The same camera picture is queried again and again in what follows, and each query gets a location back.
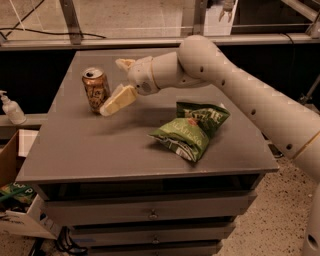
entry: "spray bottle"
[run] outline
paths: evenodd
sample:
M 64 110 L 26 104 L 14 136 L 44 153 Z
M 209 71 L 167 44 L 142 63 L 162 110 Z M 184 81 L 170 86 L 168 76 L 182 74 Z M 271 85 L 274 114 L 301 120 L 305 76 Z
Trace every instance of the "spray bottle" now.
M 1 100 L 3 103 L 2 109 L 4 113 L 9 117 L 13 124 L 22 124 L 27 119 L 22 109 L 17 102 L 10 100 L 6 95 L 4 95 L 4 93 L 7 92 L 0 90 Z

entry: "green chip bag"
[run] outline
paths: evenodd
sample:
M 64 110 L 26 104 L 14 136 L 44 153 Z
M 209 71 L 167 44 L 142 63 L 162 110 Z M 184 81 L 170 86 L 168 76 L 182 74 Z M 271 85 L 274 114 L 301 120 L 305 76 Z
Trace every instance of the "green chip bag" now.
M 197 162 L 209 144 L 193 118 L 176 118 L 149 134 L 179 156 Z
M 177 102 L 177 117 L 196 119 L 200 128 L 209 138 L 214 136 L 229 116 L 228 110 L 216 105 Z
M 226 109 L 212 104 L 177 102 L 177 118 L 149 135 L 179 156 L 197 162 L 229 116 Z
M 26 190 L 23 192 L 20 192 L 19 194 L 15 194 L 16 191 L 19 192 L 18 190 L 21 190 L 23 188 L 25 188 Z M 16 182 L 9 183 L 1 187 L 0 195 L 1 194 L 4 196 L 13 194 L 13 198 L 23 204 L 31 204 L 34 197 L 36 196 L 36 192 L 33 190 L 33 188 L 24 184 L 18 184 Z

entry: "cabinet drawer front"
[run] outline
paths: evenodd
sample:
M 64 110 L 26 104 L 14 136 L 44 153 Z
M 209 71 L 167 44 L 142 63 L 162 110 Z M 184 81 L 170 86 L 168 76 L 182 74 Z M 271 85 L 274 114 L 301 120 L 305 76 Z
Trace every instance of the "cabinet drawer front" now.
M 94 256 L 212 256 L 221 249 L 221 243 L 216 241 L 173 243 L 164 245 L 141 245 L 103 247 L 89 249 L 89 255 Z
M 221 240 L 227 238 L 235 225 L 229 222 L 144 225 L 137 223 L 119 228 L 80 229 L 71 232 L 79 246 L 110 246 L 129 244 L 162 244 L 168 242 Z
M 44 212 L 61 226 L 237 216 L 252 203 L 254 191 L 47 202 Z

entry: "drawer handle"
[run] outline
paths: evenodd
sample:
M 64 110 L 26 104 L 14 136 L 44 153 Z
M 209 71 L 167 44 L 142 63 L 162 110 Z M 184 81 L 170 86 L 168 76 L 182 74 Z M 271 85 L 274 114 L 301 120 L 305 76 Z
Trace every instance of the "drawer handle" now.
M 152 244 L 160 244 L 160 241 L 158 240 L 157 237 L 153 238 Z
M 149 215 L 149 220 L 157 220 L 158 219 L 158 214 L 156 214 L 156 210 L 152 209 L 151 214 Z

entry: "soda can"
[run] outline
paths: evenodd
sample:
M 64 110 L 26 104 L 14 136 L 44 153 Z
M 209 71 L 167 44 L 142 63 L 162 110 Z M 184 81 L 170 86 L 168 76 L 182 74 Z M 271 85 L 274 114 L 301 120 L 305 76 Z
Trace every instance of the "soda can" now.
M 83 71 L 82 82 L 91 110 L 100 113 L 100 107 L 110 97 L 107 76 L 101 68 L 90 67 Z

